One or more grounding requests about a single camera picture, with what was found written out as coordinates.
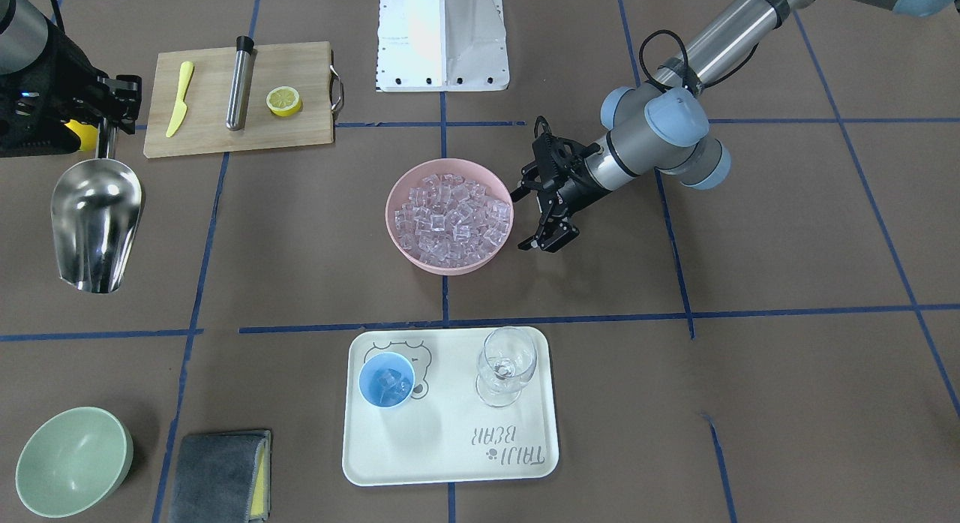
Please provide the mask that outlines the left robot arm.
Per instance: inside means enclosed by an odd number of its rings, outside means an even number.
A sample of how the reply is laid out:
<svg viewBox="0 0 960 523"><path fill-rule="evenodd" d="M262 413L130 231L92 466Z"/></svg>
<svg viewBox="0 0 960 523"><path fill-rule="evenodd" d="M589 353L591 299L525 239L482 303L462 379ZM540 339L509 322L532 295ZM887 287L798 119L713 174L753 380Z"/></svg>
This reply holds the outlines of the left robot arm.
<svg viewBox="0 0 960 523"><path fill-rule="evenodd" d="M729 150L709 133L698 98L739 71L765 35L794 11L816 0L733 0L690 44L657 71L644 69L639 86L621 86L604 99L604 134L590 144L553 134L535 121L532 161L511 192L517 202L537 195L539 220L518 249L554 253L579 236L574 213L650 170L678 178L687 188L711 189L731 169ZM851 0L895 14L928 17L958 0Z"/></svg>

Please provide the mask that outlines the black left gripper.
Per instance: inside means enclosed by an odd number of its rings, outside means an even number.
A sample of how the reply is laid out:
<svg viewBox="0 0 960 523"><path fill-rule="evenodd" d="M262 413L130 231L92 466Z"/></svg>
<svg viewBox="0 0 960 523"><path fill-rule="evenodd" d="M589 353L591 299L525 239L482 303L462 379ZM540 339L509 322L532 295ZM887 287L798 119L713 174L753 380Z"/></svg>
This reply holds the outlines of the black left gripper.
<svg viewBox="0 0 960 523"><path fill-rule="evenodd" d="M583 211L611 192L599 184L587 166L587 158L602 150L598 143L584 146L555 136L543 116L535 120L534 134L534 160L521 168L521 177L510 196L511 201L517 203L535 192L541 211L537 230L519 242L517 248L556 253L580 235L570 221L573 213ZM553 201L556 208L548 209L549 201Z"/></svg>

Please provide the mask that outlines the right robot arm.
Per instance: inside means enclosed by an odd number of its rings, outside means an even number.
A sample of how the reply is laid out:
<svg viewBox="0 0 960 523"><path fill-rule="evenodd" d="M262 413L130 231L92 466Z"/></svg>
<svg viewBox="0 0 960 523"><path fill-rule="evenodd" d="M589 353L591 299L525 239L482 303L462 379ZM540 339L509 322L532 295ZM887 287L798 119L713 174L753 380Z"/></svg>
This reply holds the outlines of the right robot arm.
<svg viewBox="0 0 960 523"><path fill-rule="evenodd" d="M30 0L1 0L1 156L78 152L69 121L135 134L142 78L110 77Z"/></svg>

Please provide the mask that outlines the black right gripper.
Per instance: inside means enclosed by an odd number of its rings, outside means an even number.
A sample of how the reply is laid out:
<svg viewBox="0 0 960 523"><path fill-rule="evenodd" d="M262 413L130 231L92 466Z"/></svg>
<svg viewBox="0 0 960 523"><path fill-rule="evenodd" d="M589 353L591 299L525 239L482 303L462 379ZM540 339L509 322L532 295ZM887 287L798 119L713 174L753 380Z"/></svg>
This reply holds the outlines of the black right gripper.
<svg viewBox="0 0 960 523"><path fill-rule="evenodd" d="M133 134L140 119L141 103L140 76L99 77L68 100L63 121L94 126L105 121L125 134Z"/></svg>

